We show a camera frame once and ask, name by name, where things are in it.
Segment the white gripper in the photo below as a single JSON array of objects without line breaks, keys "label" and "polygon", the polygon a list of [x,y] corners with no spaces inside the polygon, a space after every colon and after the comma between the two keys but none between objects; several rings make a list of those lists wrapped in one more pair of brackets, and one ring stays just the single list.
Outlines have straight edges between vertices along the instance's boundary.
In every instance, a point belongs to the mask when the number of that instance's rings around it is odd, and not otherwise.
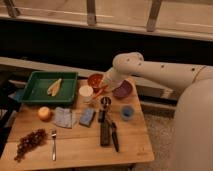
[{"label": "white gripper", "polygon": [[127,76],[125,74],[121,74],[111,67],[103,74],[100,86],[105,86],[107,90],[114,90],[118,88],[126,78]]}]

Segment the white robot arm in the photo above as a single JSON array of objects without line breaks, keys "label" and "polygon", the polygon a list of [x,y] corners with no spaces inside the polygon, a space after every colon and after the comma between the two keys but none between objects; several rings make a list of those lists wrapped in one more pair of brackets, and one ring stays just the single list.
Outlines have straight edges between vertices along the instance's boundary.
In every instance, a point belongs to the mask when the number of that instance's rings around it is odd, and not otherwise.
[{"label": "white robot arm", "polygon": [[168,171],[213,171],[213,66],[146,61],[139,52],[121,53],[103,74],[108,90],[129,76],[174,91],[174,132]]}]

